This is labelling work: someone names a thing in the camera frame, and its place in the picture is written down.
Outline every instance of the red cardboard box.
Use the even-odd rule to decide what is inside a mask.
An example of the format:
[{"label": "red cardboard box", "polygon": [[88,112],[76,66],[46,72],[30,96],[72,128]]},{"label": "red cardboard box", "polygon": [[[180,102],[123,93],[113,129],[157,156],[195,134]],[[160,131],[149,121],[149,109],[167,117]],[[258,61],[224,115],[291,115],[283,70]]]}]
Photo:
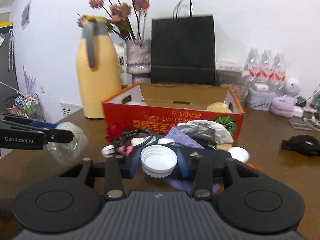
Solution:
[{"label": "red cardboard box", "polygon": [[[144,102],[148,106],[126,105]],[[224,102],[232,113],[206,111]],[[244,117],[243,108],[228,88],[205,85],[134,84],[102,102],[107,125],[118,122],[126,129],[148,129],[168,133],[178,123],[210,120],[223,124],[237,141]]]}]

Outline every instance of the gray ribbed surface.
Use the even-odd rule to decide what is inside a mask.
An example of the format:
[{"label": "gray ribbed surface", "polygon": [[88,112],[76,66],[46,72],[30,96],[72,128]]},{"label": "gray ribbed surface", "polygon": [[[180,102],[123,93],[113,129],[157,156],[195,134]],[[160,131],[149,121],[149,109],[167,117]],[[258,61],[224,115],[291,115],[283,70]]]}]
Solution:
[{"label": "gray ribbed surface", "polygon": [[227,225],[206,202],[185,192],[132,192],[109,202],[90,224],[71,233],[36,235],[26,230],[14,240],[301,240],[296,232],[254,236]]}]

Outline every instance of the water bottle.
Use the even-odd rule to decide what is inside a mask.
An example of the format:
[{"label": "water bottle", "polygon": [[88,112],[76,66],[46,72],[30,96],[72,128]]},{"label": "water bottle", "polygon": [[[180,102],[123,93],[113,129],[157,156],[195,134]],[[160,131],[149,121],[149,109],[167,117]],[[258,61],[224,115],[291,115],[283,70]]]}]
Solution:
[{"label": "water bottle", "polygon": [[248,73],[248,77],[246,80],[248,89],[250,87],[253,87],[254,83],[259,82],[261,67],[258,62],[258,49],[251,48],[244,69]]},{"label": "water bottle", "polygon": [[287,72],[287,63],[283,59],[282,54],[277,54],[274,61],[275,75],[273,79],[273,90],[276,94],[282,93],[282,87],[284,86],[284,80]]},{"label": "water bottle", "polygon": [[275,73],[274,64],[271,58],[271,50],[264,50],[261,57],[261,83],[271,84]]}]

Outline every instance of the wooden table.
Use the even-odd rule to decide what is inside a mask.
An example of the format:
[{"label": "wooden table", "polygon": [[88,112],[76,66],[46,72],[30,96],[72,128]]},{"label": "wooden table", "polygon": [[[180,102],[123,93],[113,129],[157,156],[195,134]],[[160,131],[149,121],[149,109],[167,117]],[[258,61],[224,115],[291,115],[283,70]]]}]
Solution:
[{"label": "wooden table", "polygon": [[[293,130],[286,118],[270,112],[245,109],[246,115],[237,145],[250,153],[250,163],[262,168],[268,176],[298,191],[306,205],[305,215],[298,232],[309,240],[320,239],[320,158],[309,158],[295,152],[280,150],[283,139],[299,134],[310,134],[320,140],[317,131]],[[89,145],[81,158],[103,162],[100,150],[106,145],[104,120],[87,120],[78,111],[67,117],[81,127],[89,139]],[[65,166],[57,163],[46,150],[14,150],[0,160],[0,239],[10,240],[20,231],[12,215],[12,201],[27,187],[46,179]],[[127,190],[171,191],[165,182],[145,176],[141,168],[132,180],[124,179]],[[103,193],[103,179],[97,179],[95,190]]]}]

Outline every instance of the thermos handle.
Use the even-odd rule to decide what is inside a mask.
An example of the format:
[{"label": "thermos handle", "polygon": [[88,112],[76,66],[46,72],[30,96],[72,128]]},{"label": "thermos handle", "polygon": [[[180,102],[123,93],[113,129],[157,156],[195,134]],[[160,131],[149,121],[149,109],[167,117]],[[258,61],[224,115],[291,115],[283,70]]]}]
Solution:
[{"label": "thermos handle", "polygon": [[87,57],[89,61],[89,67],[94,68],[96,66],[96,59],[94,54],[94,44],[93,37],[96,28],[96,21],[89,20],[89,23],[85,24],[83,27],[84,38],[87,41]]}]

